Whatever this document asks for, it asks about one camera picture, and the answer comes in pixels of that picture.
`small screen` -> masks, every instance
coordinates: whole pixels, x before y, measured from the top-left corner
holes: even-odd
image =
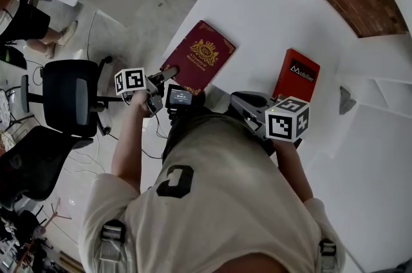
[[[192,104],[192,93],[185,90],[172,89],[169,102],[171,105],[190,106]]]

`chair backrest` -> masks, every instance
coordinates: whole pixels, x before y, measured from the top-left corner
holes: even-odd
[[[37,201],[47,199],[70,151],[92,142],[43,126],[33,128],[0,157],[0,203],[10,209],[20,194]]]
[[[98,66],[93,61],[49,62],[43,69],[43,106],[48,126],[63,133],[93,137],[97,133]]]

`floor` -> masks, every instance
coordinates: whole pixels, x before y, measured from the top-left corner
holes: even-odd
[[[197,0],[147,0],[137,12],[133,25],[125,28],[105,15],[100,15],[85,6],[75,8],[63,5],[58,1],[41,1],[39,8],[51,16],[50,26],[60,30],[71,20],[78,20],[79,27],[71,41],[63,48],[57,50],[55,59],[87,59],[88,32],[93,22],[89,37],[90,60],[100,62],[108,55],[113,57],[113,63],[104,68],[99,81],[98,90],[102,95],[115,95],[114,73],[122,68],[144,67],[147,74],[158,72],[162,65],[162,55],[184,20],[189,10]],[[46,64],[48,59],[19,43],[18,48],[24,51],[28,60],[39,64]],[[29,75],[30,91],[41,94],[41,86],[36,86],[32,74],[37,67],[35,63],[28,63],[28,70],[10,68],[0,64],[0,87],[9,88],[19,85],[23,74]],[[34,82],[40,83],[39,71],[34,75]],[[118,137],[122,126],[122,115],[126,108],[124,103],[112,103],[107,112],[102,114],[103,124],[112,127],[111,133]],[[24,116],[18,104],[13,105],[15,116]],[[36,119],[46,125],[42,105],[30,104],[31,111]],[[161,133],[170,130],[166,110],[158,115]],[[19,139],[25,136],[28,130],[37,122],[29,120],[17,130],[13,128],[14,136]],[[156,136],[157,121],[145,121],[146,130],[143,135],[143,148],[154,157],[161,157],[165,140]],[[51,204],[55,206],[61,198],[59,214],[70,217],[71,220],[57,218],[48,227],[46,237],[50,242],[66,252],[71,257],[79,260],[77,238],[79,236],[82,215],[86,208],[90,185],[97,173],[110,172],[111,158],[117,141],[110,136],[103,137],[100,133],[94,138],[94,143],[84,149],[72,151],[64,164],[64,169],[59,177],[56,188],[44,204],[44,212],[40,219],[52,214]],[[142,159],[142,191],[152,186],[160,172],[161,161],[148,158]]]

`beige t-shirt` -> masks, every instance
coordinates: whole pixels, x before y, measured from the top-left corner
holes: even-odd
[[[325,236],[337,244],[337,272],[344,264],[322,202],[303,204],[231,118],[211,119],[185,137],[139,197],[116,176],[96,177],[80,236],[86,272],[101,269],[100,230],[112,219],[127,228],[119,272],[211,273],[251,253],[270,256],[291,273],[318,272]]]
[[[6,10],[14,17],[19,9],[19,5],[20,3],[18,0],[11,0],[6,7]],[[0,34],[2,34],[12,22],[12,18],[8,15],[8,13],[0,8]]]

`book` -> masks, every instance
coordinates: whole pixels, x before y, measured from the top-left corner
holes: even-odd
[[[212,81],[236,47],[205,21],[199,21],[186,35],[160,70],[177,66],[173,79],[193,95]]]
[[[273,97],[292,96],[310,102],[321,67],[303,54],[289,49],[283,61]]]

